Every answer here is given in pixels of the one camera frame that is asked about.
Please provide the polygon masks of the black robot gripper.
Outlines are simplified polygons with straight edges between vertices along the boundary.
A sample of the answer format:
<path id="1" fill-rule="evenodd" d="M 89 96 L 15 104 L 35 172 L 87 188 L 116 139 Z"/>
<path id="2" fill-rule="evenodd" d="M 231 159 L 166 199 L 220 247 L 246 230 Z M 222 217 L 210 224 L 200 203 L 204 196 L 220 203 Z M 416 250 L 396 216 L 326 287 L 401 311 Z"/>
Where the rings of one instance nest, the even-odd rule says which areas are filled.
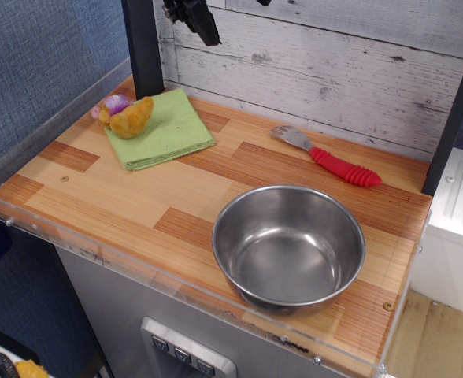
<path id="1" fill-rule="evenodd" d="M 164 1 L 163 10 L 171 22 L 184 22 L 191 32 L 196 33 L 206 46 L 220 44 L 220 36 L 213 15 L 205 1 Z"/>

